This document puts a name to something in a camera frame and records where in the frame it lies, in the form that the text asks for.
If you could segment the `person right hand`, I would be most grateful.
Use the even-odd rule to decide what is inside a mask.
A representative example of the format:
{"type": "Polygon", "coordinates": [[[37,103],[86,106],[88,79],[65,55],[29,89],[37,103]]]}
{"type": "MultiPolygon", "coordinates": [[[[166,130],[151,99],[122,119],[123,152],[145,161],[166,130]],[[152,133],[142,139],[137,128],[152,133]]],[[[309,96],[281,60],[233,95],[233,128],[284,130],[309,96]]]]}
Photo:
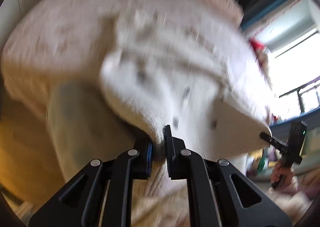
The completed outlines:
{"type": "Polygon", "coordinates": [[[271,187],[275,191],[296,193],[298,189],[297,178],[291,167],[284,167],[281,160],[274,165],[271,173],[271,187]]]}

